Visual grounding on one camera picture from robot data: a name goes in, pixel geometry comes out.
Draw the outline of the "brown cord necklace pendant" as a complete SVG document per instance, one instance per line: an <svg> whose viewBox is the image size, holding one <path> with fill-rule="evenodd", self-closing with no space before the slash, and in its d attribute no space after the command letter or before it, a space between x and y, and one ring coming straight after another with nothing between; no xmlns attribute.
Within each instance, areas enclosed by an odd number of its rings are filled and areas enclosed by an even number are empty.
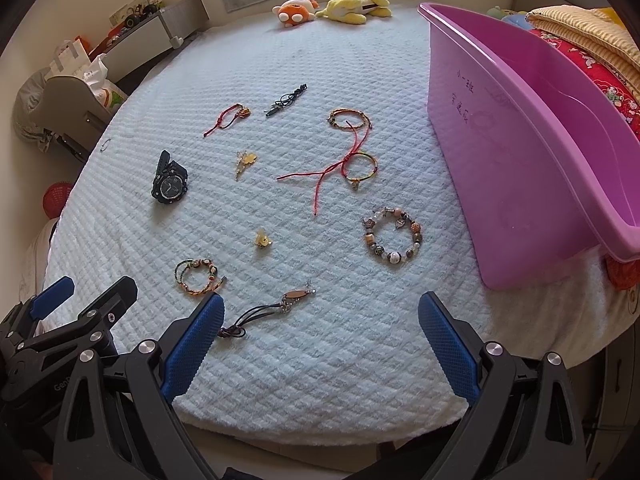
<svg viewBox="0 0 640 480"><path fill-rule="evenodd" d="M274 304L261 304L251 307L243 312L231 325L221 327L217 336L222 339L243 338L246 335L247 325L263 318L271 318L275 315L289 314L296 304L305 298L312 296L316 291L309 285L285 292L278 302Z"/></svg>

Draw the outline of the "red plastic basket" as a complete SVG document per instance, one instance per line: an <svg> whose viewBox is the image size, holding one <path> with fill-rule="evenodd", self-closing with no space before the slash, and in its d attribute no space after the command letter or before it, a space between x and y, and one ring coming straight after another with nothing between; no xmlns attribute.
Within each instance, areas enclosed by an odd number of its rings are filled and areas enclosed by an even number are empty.
<svg viewBox="0 0 640 480"><path fill-rule="evenodd" d="M42 196L42 209L49 219L58 218L61 214L73 185L70 182L51 184Z"/></svg>

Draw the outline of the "black wrist watch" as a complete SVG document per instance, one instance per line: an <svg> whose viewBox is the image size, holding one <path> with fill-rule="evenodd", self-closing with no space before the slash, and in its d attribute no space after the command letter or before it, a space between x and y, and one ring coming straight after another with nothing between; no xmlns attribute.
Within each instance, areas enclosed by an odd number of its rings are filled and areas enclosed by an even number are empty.
<svg viewBox="0 0 640 480"><path fill-rule="evenodd" d="M178 202L188 190L188 177L186 168L173 160L168 151L163 150L158 159L152 196L164 205Z"/></svg>

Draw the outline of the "grey chair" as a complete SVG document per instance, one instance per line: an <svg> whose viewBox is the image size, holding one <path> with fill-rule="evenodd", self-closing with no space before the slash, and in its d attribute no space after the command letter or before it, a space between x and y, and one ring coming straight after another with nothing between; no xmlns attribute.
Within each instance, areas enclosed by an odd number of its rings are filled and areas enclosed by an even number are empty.
<svg viewBox="0 0 640 480"><path fill-rule="evenodd" d="M38 70L18 89L11 115L13 132L42 152L58 144L83 164L115 115L74 76Z"/></svg>

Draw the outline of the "purple plastic tub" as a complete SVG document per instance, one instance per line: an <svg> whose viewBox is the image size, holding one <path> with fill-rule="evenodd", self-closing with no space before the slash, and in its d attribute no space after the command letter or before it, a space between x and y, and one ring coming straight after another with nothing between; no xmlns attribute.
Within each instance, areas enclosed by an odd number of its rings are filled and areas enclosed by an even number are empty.
<svg viewBox="0 0 640 480"><path fill-rule="evenodd" d="M554 282L590 256L639 255L639 142L544 40L424 2L428 117L492 289Z"/></svg>

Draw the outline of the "white plastic bag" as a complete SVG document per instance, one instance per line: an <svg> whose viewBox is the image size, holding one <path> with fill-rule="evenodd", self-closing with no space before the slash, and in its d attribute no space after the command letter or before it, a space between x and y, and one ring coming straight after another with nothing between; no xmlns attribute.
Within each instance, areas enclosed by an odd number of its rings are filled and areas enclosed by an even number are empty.
<svg viewBox="0 0 640 480"><path fill-rule="evenodd" d="M81 78L91 89L94 97L110 113L115 114L128 99L128 94L108 79L108 68L104 54L99 54L81 71Z"/></svg>

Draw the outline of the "white paper bag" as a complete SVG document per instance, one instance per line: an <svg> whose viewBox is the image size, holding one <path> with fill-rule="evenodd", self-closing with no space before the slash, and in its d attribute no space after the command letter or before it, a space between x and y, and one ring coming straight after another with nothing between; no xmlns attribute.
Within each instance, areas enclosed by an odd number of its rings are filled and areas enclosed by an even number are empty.
<svg viewBox="0 0 640 480"><path fill-rule="evenodd" d="M90 65L88 53L80 39L65 40L58 46L49 65L48 78L75 76L81 78Z"/></svg>

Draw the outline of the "grey bedside cabinet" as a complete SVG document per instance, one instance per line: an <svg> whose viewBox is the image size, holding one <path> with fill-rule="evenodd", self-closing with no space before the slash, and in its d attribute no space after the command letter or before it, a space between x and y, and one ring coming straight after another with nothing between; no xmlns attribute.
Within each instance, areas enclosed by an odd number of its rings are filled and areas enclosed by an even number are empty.
<svg viewBox="0 0 640 480"><path fill-rule="evenodd" d="M209 17L202 0L134 0L110 16L111 30L90 53L107 68L107 78L119 82L153 58L180 49L205 27Z"/></svg>

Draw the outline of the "red floral quilt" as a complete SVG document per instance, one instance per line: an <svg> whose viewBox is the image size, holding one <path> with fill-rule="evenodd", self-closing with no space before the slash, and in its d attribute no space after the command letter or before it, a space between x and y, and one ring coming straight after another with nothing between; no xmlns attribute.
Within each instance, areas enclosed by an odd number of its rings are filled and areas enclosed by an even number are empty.
<svg viewBox="0 0 640 480"><path fill-rule="evenodd" d="M624 85L623 78L615 70L610 70L590 53L550 34L550 32L543 32L539 29L532 29L530 32L559 50L562 55L576 65L599 88L608 102L615 107L636 138L639 137L639 102Z"/></svg>

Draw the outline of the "yellow striped folded blanket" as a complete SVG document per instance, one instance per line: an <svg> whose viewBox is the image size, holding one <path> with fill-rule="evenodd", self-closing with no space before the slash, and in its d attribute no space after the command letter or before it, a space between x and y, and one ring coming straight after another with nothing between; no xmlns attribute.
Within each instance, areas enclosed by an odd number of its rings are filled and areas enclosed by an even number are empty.
<svg viewBox="0 0 640 480"><path fill-rule="evenodd" d="M612 8L560 4L529 11L526 20L588 53L605 65L639 101L639 47Z"/></svg>

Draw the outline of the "green plush toy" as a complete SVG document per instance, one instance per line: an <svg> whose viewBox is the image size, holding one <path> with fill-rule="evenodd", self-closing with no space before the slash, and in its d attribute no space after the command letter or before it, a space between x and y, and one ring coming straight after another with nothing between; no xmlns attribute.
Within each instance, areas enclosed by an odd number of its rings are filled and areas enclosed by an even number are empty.
<svg viewBox="0 0 640 480"><path fill-rule="evenodd" d="M527 12L526 11L513 11L510 9L503 9L500 6L493 6L492 8L486 11L486 14L491 16L492 18L496 18L497 20L503 20L508 16L519 15L521 18L525 18Z"/></svg>

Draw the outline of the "orange plush toy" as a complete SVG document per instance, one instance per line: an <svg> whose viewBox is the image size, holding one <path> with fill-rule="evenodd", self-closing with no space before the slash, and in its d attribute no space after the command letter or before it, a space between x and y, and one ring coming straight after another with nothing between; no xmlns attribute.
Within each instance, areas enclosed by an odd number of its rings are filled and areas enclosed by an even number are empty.
<svg viewBox="0 0 640 480"><path fill-rule="evenodd" d="M316 0L286 0L280 6L274 6L272 13L285 28L289 28L313 21L318 9Z"/></svg>

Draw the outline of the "yellow plush toy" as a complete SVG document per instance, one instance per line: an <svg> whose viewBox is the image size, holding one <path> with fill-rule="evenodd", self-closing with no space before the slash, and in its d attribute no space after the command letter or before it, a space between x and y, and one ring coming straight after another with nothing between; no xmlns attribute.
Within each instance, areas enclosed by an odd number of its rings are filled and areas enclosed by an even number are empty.
<svg viewBox="0 0 640 480"><path fill-rule="evenodd" d="M369 15L391 18L393 12L388 0L329 0L316 15L318 18L327 18L343 24L363 25L367 23Z"/></svg>

